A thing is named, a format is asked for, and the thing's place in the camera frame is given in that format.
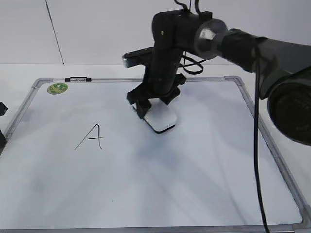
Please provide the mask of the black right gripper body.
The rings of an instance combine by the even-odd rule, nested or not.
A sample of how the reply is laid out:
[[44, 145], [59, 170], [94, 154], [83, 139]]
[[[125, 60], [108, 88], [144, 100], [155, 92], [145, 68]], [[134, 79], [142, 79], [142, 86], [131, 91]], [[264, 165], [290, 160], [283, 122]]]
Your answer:
[[183, 51], [176, 48], [168, 50], [153, 48], [152, 59], [145, 66], [142, 83], [127, 94], [129, 103], [164, 97], [185, 82], [184, 77], [176, 78]]

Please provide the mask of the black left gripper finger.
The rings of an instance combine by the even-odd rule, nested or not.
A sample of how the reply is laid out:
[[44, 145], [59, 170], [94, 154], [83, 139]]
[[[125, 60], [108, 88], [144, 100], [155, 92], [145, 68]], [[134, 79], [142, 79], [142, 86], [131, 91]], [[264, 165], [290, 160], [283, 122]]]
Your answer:
[[[7, 110], [8, 110], [7, 106], [3, 102], [0, 102], [0, 117], [4, 116]], [[4, 148], [4, 146], [6, 145], [6, 142], [7, 140], [3, 132], [3, 124], [1, 121], [0, 122], [0, 147]]]

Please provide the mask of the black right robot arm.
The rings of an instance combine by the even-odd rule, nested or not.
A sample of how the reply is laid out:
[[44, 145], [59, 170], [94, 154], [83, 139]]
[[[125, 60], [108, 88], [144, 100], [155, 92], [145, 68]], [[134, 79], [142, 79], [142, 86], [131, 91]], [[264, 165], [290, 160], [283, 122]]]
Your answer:
[[126, 53], [126, 67], [145, 66], [142, 83], [127, 94], [144, 117], [150, 99], [169, 104], [185, 78], [177, 74], [188, 52], [203, 60], [217, 56], [258, 76], [257, 93], [267, 100], [275, 127], [289, 139], [311, 143], [311, 48], [228, 29], [211, 12], [189, 10], [157, 13], [152, 20], [152, 47]]

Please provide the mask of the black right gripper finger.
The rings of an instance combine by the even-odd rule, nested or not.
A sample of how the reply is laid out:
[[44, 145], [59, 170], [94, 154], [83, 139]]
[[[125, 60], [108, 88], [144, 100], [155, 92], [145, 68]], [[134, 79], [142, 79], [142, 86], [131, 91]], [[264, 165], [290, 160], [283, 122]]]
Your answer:
[[174, 90], [172, 90], [169, 94], [167, 94], [166, 96], [160, 97], [160, 100], [166, 105], [169, 105], [170, 102], [179, 95], [180, 95], [180, 89], [177, 87]]
[[148, 99], [137, 100], [136, 101], [136, 112], [139, 118], [143, 119], [151, 107], [152, 105]]

